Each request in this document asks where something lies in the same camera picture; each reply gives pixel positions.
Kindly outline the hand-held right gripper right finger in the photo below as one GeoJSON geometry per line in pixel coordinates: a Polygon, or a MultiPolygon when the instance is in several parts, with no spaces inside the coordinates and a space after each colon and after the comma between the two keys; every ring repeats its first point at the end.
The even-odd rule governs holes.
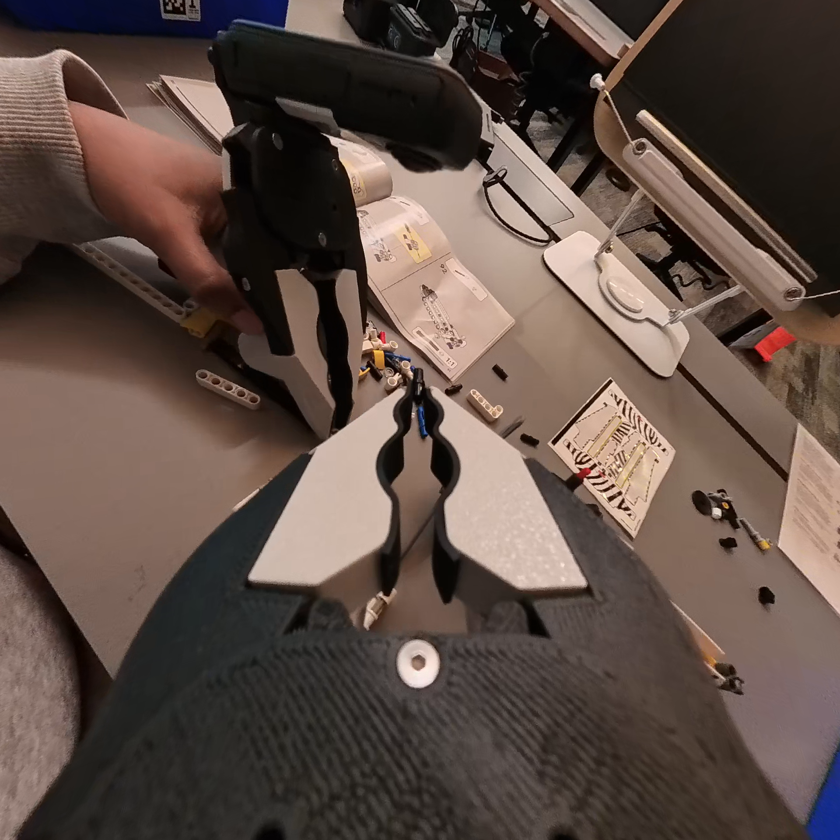
{"type": "Polygon", "coordinates": [[[465,408],[425,394],[440,485],[432,572],[442,602],[488,614],[502,602],[576,595],[588,583],[527,460],[465,408]]]}

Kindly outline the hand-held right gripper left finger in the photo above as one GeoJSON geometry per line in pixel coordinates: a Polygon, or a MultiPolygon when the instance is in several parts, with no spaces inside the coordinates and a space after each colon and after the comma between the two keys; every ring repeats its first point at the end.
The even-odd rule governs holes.
{"type": "Polygon", "coordinates": [[[248,583],[340,601],[353,612],[400,573],[399,500],[413,396],[393,392],[312,450],[248,583]]]}

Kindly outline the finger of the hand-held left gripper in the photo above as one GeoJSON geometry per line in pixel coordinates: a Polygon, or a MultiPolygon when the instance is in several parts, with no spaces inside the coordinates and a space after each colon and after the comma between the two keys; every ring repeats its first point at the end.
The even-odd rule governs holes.
{"type": "Polygon", "coordinates": [[[329,291],[329,390],[334,422],[349,422],[361,367],[362,311],[356,272],[342,269],[329,291]]]}
{"type": "Polygon", "coordinates": [[[316,285],[296,269],[282,269],[275,275],[290,350],[273,350],[265,326],[260,335],[240,334],[238,352],[248,367],[281,382],[312,432],[329,438],[337,427],[339,404],[329,388],[326,340],[319,338],[316,285]]]}

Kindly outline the zebra-striped lego aeroplane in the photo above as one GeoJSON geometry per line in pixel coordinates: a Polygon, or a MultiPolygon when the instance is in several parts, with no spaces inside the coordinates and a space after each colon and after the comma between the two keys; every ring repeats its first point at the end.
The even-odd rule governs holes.
{"type": "MultiPolygon", "coordinates": [[[[564,484],[572,492],[576,492],[590,478],[602,479],[605,475],[599,469],[590,467],[573,468],[572,477],[566,479],[564,484]]],[[[717,688],[742,696],[744,680],[735,666],[726,661],[723,649],[677,604],[672,602],[671,605],[685,623],[717,688]]]]}

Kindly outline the person's left forearm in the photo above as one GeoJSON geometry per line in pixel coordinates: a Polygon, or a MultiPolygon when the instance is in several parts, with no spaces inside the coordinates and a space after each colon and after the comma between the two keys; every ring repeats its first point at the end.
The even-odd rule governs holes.
{"type": "Polygon", "coordinates": [[[128,118],[98,73],[68,50],[1,58],[2,282],[42,242],[119,233],[91,197],[69,102],[128,118]]]}

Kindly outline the short white lego beam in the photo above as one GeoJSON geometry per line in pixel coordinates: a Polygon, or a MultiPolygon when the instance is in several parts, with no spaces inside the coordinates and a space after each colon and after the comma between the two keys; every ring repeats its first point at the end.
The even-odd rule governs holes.
{"type": "Polygon", "coordinates": [[[261,407],[261,398],[258,394],[212,371],[197,370],[195,380],[203,389],[250,411],[257,411],[261,407]]]}

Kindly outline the lego instruction booklet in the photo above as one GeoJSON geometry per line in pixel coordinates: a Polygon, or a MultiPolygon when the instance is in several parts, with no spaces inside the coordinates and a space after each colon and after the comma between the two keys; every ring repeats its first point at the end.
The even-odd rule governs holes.
{"type": "Polygon", "coordinates": [[[455,256],[429,212],[394,193],[378,153],[357,140],[329,141],[350,179],[373,301],[449,386],[462,384],[514,318],[455,256]]]}

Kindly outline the long white lego beam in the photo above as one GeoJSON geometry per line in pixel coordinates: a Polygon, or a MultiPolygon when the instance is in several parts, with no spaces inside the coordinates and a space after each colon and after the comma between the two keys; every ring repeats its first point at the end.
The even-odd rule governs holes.
{"type": "Polygon", "coordinates": [[[193,304],[180,304],[166,296],[161,290],[152,286],[150,282],[94,245],[68,245],[67,247],[71,252],[86,260],[105,276],[115,280],[121,287],[130,291],[154,310],[165,315],[169,320],[181,323],[196,309],[193,304]]]}

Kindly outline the black grey lego subassembly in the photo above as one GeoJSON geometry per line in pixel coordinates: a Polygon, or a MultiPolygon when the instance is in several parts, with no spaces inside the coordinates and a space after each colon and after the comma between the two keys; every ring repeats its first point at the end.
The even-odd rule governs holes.
{"type": "Polygon", "coordinates": [[[727,522],[735,530],[741,528],[739,515],[736,512],[732,499],[725,490],[712,492],[694,490],[691,493],[690,499],[700,515],[716,521],[727,522]]]}

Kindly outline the person's left hand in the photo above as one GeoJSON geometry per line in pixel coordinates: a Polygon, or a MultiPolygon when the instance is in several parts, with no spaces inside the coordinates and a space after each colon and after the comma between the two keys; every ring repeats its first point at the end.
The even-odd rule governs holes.
{"type": "Polygon", "coordinates": [[[210,248],[227,223],[220,158],[116,114],[77,101],[68,107],[101,215],[150,249],[202,306],[242,333],[262,333],[210,248]]]}

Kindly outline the zebra-striped sticker sheet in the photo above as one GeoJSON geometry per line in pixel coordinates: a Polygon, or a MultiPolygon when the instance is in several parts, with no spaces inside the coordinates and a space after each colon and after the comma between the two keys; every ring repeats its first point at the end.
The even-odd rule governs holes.
{"type": "Polygon", "coordinates": [[[551,437],[549,447],[634,539],[676,457],[676,448],[614,379],[607,380],[551,437]]]}

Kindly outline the black battery charger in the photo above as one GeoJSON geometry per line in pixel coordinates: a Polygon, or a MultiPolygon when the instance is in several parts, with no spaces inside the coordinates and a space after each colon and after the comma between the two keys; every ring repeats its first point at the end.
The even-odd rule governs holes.
{"type": "Polygon", "coordinates": [[[365,43],[406,56],[429,57],[452,35],[452,1],[344,1],[343,16],[365,43]]]}

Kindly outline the white printed paper sheet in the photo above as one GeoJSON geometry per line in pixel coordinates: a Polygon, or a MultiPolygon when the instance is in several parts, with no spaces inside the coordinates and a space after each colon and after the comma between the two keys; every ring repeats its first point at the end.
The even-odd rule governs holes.
{"type": "Polygon", "coordinates": [[[802,425],[796,429],[778,545],[839,613],[839,465],[802,425]]]}

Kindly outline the red orange object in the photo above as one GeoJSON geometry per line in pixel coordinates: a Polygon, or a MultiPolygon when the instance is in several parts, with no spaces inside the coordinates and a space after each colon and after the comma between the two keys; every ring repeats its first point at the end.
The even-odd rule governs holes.
{"type": "Polygon", "coordinates": [[[782,327],[773,328],[753,346],[753,350],[763,363],[770,363],[780,351],[796,341],[796,337],[782,327]]]}

